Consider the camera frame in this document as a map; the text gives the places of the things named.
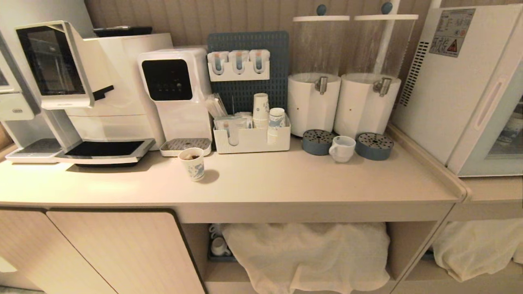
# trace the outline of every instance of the pegboard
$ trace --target pegboard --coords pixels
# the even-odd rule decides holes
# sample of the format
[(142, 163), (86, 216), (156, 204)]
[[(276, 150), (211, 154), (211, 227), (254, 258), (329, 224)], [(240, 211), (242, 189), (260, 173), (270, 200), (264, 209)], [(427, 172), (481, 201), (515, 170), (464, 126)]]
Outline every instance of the pegboard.
[(211, 82), (213, 93), (220, 94), (228, 114), (253, 111), (256, 93), (267, 93), (271, 108), (281, 107), (287, 111), (289, 34), (286, 31), (212, 33), (207, 44), (209, 52), (253, 49), (270, 52), (269, 80)]

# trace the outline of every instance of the cabinet door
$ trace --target cabinet door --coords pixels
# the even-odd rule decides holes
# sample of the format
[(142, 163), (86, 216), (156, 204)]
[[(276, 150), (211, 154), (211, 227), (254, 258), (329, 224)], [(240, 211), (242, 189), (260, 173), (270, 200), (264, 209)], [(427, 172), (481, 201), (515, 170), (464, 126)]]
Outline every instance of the cabinet door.
[(109, 210), (47, 215), (119, 294), (204, 294), (172, 213)]
[(40, 211), (0, 210), (0, 256), (47, 294), (116, 294)]

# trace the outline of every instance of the clear dispenser jar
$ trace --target clear dispenser jar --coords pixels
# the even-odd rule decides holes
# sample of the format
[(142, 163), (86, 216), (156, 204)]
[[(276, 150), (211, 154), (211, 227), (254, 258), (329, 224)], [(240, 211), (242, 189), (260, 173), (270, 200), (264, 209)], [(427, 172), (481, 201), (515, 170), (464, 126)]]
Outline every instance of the clear dispenser jar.
[(352, 52), (342, 76), (334, 130), (355, 138), (383, 134), (400, 89), (398, 79), (417, 15), (356, 16)]
[(293, 18), (288, 113), (291, 133), (332, 131), (341, 78), (338, 76), (349, 16)]

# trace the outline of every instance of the warning label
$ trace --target warning label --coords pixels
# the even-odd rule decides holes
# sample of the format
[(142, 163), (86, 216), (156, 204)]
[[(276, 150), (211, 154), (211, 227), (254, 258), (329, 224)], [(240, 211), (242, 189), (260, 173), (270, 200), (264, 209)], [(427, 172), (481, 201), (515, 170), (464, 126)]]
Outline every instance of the warning label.
[(430, 45), (430, 53), (458, 57), (476, 9), (445, 10)]

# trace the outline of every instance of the drip tray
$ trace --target drip tray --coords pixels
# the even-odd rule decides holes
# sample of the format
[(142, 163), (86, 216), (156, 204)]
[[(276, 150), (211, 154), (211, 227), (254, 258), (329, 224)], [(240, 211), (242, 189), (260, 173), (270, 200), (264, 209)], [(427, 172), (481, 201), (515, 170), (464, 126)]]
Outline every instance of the drip tray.
[(14, 163), (56, 163), (55, 156), (61, 152), (62, 147), (56, 139), (40, 139), (7, 154), (5, 158)]
[(80, 166), (132, 166), (154, 145), (154, 139), (137, 141), (83, 141), (56, 158)]
[(160, 152), (165, 157), (176, 157), (185, 149), (198, 147), (203, 149), (203, 155), (206, 156), (211, 153), (211, 143), (207, 138), (177, 138), (165, 142), (160, 147)]

